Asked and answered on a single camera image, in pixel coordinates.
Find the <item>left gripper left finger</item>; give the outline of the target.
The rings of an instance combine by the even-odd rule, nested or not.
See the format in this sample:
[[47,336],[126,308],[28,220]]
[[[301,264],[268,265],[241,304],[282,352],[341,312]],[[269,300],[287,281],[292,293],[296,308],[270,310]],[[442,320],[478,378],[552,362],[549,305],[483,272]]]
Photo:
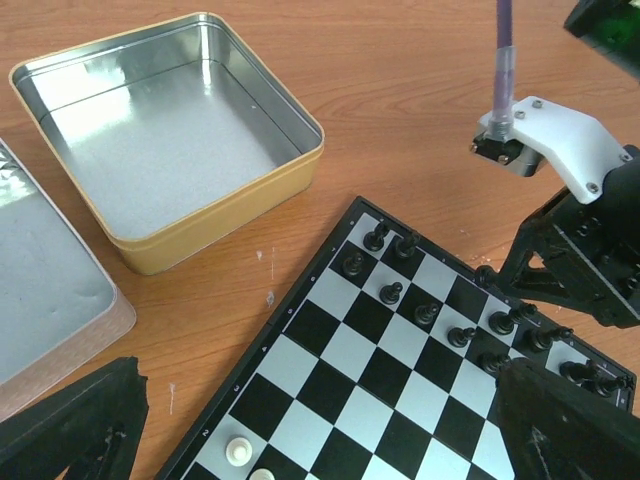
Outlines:
[[128,479],[149,405],[119,357],[1,423],[3,479]]

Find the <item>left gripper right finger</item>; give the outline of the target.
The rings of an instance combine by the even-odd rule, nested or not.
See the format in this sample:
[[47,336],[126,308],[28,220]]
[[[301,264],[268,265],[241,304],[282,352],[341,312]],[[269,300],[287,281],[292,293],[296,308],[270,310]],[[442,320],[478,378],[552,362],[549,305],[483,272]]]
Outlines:
[[517,479],[637,479],[639,418],[524,358],[496,380],[498,427]]

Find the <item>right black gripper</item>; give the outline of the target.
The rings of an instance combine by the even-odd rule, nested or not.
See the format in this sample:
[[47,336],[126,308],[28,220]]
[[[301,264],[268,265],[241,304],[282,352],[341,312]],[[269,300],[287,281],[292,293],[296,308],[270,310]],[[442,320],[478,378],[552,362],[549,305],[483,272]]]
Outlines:
[[638,326],[639,148],[624,148],[632,159],[606,176],[598,200],[583,205],[563,189],[521,224],[498,271],[476,268],[476,283],[603,326]]

